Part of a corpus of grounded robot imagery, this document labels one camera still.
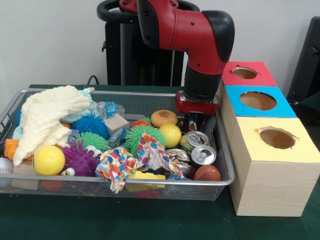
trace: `can lid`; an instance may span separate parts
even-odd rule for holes
[[[192,160],[199,165],[210,165],[217,157],[216,151],[211,146],[197,146],[192,150]]]
[[[209,138],[207,135],[205,135],[203,132],[200,131],[190,131],[186,135],[187,140],[190,145],[194,147],[208,145],[209,144]]]

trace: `red box top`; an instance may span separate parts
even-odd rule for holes
[[[229,61],[222,74],[224,85],[277,87],[263,61]]]

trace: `yellow ball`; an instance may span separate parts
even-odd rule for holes
[[[66,163],[65,155],[57,146],[42,146],[33,155],[33,168],[41,175],[57,175]]]
[[[178,126],[174,124],[165,124],[162,125],[159,130],[164,136],[166,148],[171,149],[179,144],[181,139],[181,131]]]

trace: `metal basket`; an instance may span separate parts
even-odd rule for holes
[[[2,150],[5,139],[11,138],[14,129],[17,127],[16,115],[23,103],[30,95],[43,90],[45,89],[29,88],[22,90],[12,98],[5,108],[0,116]],[[125,118],[131,122],[140,119],[142,116],[150,117],[153,112],[160,109],[176,112],[174,94],[95,91],[92,94],[92,99],[96,102],[115,101],[123,105],[126,113]],[[100,177],[0,173],[0,193],[215,201],[224,187],[230,185],[235,178],[219,112],[210,117],[203,132],[209,137],[210,145],[216,149],[217,158],[213,165],[221,173],[221,181],[127,179],[124,189],[118,194],[114,194],[110,190],[110,182],[105,182]],[[26,186],[34,185],[36,188],[13,187],[12,183],[17,181]]]

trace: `circular hole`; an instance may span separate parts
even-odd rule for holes
[[[241,79],[254,79],[258,75],[258,73],[255,70],[240,66],[233,69],[232,73]]]
[[[262,111],[273,109],[277,105],[272,96],[258,91],[248,91],[241,94],[240,101],[250,108]]]
[[[288,149],[295,145],[295,137],[280,128],[268,127],[262,129],[259,134],[266,144],[276,149]]]

